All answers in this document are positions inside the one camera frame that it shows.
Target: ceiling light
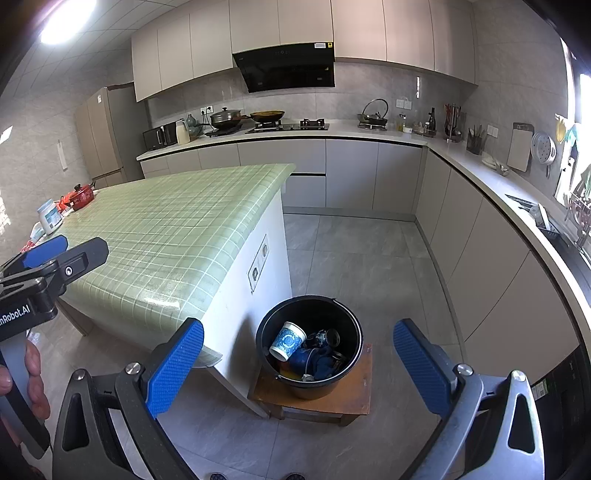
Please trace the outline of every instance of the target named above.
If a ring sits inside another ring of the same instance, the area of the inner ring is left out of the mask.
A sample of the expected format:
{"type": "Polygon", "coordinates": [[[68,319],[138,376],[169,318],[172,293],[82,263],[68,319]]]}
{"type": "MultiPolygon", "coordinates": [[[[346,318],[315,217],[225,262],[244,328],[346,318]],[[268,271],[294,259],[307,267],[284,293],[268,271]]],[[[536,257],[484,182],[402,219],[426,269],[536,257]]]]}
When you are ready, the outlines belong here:
{"type": "Polygon", "coordinates": [[[86,23],[95,5],[96,0],[66,0],[52,13],[41,32],[41,42],[56,45],[72,38],[86,23]]]}

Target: blue cup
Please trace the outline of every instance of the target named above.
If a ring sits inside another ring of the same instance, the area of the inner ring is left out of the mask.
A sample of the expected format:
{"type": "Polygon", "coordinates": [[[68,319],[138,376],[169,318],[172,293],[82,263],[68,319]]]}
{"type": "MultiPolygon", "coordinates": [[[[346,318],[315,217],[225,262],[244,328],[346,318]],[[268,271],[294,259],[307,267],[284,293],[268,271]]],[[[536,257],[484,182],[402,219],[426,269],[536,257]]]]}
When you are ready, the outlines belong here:
{"type": "Polygon", "coordinates": [[[306,333],[300,327],[291,322],[285,322],[279,335],[269,347],[269,353],[280,362],[287,362],[290,356],[300,347],[306,339],[306,333]]]}

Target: backsplash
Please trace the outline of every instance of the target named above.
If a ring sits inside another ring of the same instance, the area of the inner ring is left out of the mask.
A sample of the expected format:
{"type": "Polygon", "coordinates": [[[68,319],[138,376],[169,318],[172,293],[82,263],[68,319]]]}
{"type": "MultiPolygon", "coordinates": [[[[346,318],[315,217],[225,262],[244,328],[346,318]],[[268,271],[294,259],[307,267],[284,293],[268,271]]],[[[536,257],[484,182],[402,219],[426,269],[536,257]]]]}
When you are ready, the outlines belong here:
{"type": "MultiPolygon", "coordinates": [[[[285,110],[291,119],[327,118],[356,119],[363,107],[374,98],[385,99],[390,106],[388,118],[394,124],[404,113],[409,121],[425,121],[435,107],[437,121],[443,129],[445,103],[463,103],[476,87],[438,73],[415,72],[386,65],[335,63],[335,87],[269,90],[248,93],[237,68],[191,80],[148,99],[154,127],[185,117],[188,113],[201,121],[200,108],[213,105],[240,109],[245,114],[261,110],[285,110]],[[419,98],[417,98],[417,77],[419,98]],[[412,101],[413,108],[396,108],[396,99],[412,101]]],[[[383,103],[370,106],[369,113],[383,103]]]]}
{"type": "MultiPolygon", "coordinates": [[[[478,35],[479,87],[463,104],[468,125],[490,124],[485,150],[506,162],[513,122],[532,124],[556,141],[555,114],[567,114],[566,64],[560,37],[522,0],[473,4],[478,35]]],[[[560,174],[562,145],[556,144],[550,178],[546,167],[530,161],[519,175],[552,197],[560,174]]]]}

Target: refrigerator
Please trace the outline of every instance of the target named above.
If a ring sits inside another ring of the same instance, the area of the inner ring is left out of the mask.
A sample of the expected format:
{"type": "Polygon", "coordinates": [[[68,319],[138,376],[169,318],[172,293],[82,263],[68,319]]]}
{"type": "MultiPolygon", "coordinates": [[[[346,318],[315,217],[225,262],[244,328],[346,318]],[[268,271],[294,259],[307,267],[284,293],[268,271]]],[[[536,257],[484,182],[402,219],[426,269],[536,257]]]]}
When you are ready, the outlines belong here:
{"type": "Polygon", "coordinates": [[[137,156],[145,152],[145,102],[135,101],[133,83],[101,88],[74,114],[86,168],[96,188],[144,178],[137,156]]]}

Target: pot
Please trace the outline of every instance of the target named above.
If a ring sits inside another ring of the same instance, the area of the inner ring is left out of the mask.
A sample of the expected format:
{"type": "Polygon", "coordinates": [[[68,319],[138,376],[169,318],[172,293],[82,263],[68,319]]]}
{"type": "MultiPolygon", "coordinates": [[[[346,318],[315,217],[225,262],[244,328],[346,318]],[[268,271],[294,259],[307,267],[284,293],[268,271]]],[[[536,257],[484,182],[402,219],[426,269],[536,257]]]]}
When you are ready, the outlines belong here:
{"type": "Polygon", "coordinates": [[[228,110],[226,107],[222,108],[222,111],[216,112],[210,116],[212,127],[219,130],[235,127],[245,118],[248,117],[242,116],[240,110],[228,110]]]}
{"type": "Polygon", "coordinates": [[[371,102],[369,102],[367,105],[365,105],[365,108],[363,109],[363,112],[357,114],[357,119],[359,120],[360,123],[362,124],[366,124],[366,125],[379,125],[381,127],[385,127],[386,124],[388,123],[388,119],[386,119],[386,115],[388,114],[388,102],[386,100],[384,100],[383,98],[375,98],[373,99],[371,102]],[[367,115],[365,113],[365,111],[367,110],[367,107],[369,107],[372,103],[381,100],[382,102],[384,102],[386,104],[386,112],[384,113],[384,115],[382,116],[379,111],[373,113],[372,115],[367,115]]]}
{"type": "Polygon", "coordinates": [[[268,110],[265,112],[251,113],[250,117],[257,123],[267,124],[269,122],[277,122],[283,115],[285,115],[283,110],[268,110]]]}

